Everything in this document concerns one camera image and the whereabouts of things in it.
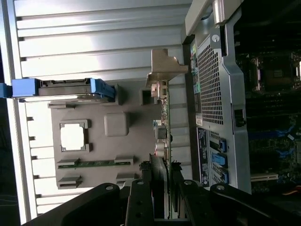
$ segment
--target green circuit board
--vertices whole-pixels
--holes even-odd
[[[62,165],[58,166],[59,169],[65,168],[84,168],[84,167],[104,167],[104,166],[124,166],[131,165],[131,162],[114,162],[114,160],[106,161],[78,161],[74,165]]]

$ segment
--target label sticker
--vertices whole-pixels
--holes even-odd
[[[209,187],[209,162],[206,130],[202,128],[197,128],[197,134],[200,181],[203,187]]]
[[[199,82],[193,86],[193,92],[194,94],[201,92],[201,84]]]
[[[196,44],[192,46],[192,53],[195,54],[197,52]]]

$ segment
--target blue latch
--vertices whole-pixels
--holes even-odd
[[[11,98],[13,96],[11,86],[0,83],[0,98]]]
[[[38,79],[13,79],[13,97],[33,97],[38,96],[39,83]]]
[[[221,170],[221,173],[222,173],[221,180],[222,180],[224,183],[228,184],[228,183],[229,183],[229,173],[228,173],[227,170],[225,170],[225,169],[222,169],[222,170]]]
[[[227,152],[227,142],[226,142],[226,139],[220,138],[219,141],[218,141],[218,143],[219,143],[219,150],[221,152],[224,152],[224,153]]]
[[[90,79],[91,93],[100,94],[101,98],[115,98],[115,89],[101,79]]]
[[[212,162],[217,163],[221,166],[226,166],[227,165],[226,157],[222,156],[219,153],[212,153],[211,160],[212,160]]]

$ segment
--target metal bracket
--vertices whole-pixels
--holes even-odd
[[[188,72],[188,66],[180,65],[177,58],[168,56],[168,50],[151,50],[151,73],[147,75],[146,87],[157,81],[169,81],[179,74]]]

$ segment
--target ventilation holes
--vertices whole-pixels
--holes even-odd
[[[218,178],[214,173],[211,174],[212,175],[212,179],[216,182],[216,183],[221,183],[222,180],[220,178]]]
[[[208,45],[198,55],[198,75],[201,85],[203,121],[223,124],[218,55]]]
[[[217,132],[210,131],[210,136],[213,137],[213,138],[215,138],[215,139],[219,139],[220,138],[220,134],[217,133]]]
[[[221,174],[220,168],[219,168],[217,165],[215,165],[214,163],[211,163],[211,168],[212,168],[216,173]]]

